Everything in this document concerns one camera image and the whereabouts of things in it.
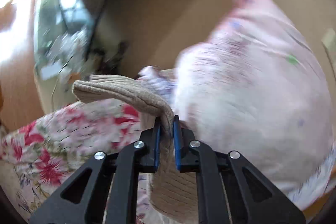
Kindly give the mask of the beige cable-knit sweater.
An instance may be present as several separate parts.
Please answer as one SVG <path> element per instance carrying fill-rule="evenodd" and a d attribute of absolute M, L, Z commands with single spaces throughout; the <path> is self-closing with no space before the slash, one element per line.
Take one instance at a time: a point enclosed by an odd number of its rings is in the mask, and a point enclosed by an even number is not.
<path fill-rule="evenodd" d="M 193 173 L 180 173 L 175 166 L 173 145 L 173 111 L 159 95 L 125 76 L 92 75 L 89 81 L 75 81 L 73 94 L 83 103 L 117 99 L 140 113 L 143 129 L 150 129 L 159 117 L 162 122 L 159 167 L 146 178 L 146 193 L 138 201 L 149 204 L 139 209 L 145 223 L 198 223 L 196 178 Z"/>

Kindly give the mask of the floral bed sheet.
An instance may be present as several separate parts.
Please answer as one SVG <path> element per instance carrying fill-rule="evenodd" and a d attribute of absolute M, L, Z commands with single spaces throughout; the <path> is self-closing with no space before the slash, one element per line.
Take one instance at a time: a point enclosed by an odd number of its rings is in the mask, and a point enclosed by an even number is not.
<path fill-rule="evenodd" d="M 115 99 L 76 102 L 1 133 L 1 187 L 28 221 L 98 151 L 119 152 L 154 126 L 154 116 Z"/>

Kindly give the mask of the pink floral left pillow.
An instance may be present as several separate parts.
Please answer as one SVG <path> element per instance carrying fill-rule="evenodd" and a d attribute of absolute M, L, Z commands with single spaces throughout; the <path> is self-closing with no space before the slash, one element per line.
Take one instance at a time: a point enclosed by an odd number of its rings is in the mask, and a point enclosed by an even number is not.
<path fill-rule="evenodd" d="M 335 162 L 326 77 L 272 0 L 234 0 L 205 42 L 178 55 L 172 76 L 148 66 L 138 79 L 198 140 L 242 153 L 298 208 L 323 195 Z"/>

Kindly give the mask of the wooden headboard frame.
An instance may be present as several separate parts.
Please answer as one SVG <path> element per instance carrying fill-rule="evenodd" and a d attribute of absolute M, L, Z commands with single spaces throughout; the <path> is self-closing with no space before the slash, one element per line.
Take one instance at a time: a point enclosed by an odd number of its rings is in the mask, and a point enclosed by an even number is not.
<path fill-rule="evenodd" d="M 303 211 L 303 214 L 306 218 L 306 223 L 311 221 L 321 211 L 323 205 L 327 202 L 327 200 L 331 196 L 331 192 L 334 190 L 334 188 L 335 188 L 335 166 L 333 166 L 329 182 L 327 184 L 327 188 L 323 193 L 323 195 Z"/>

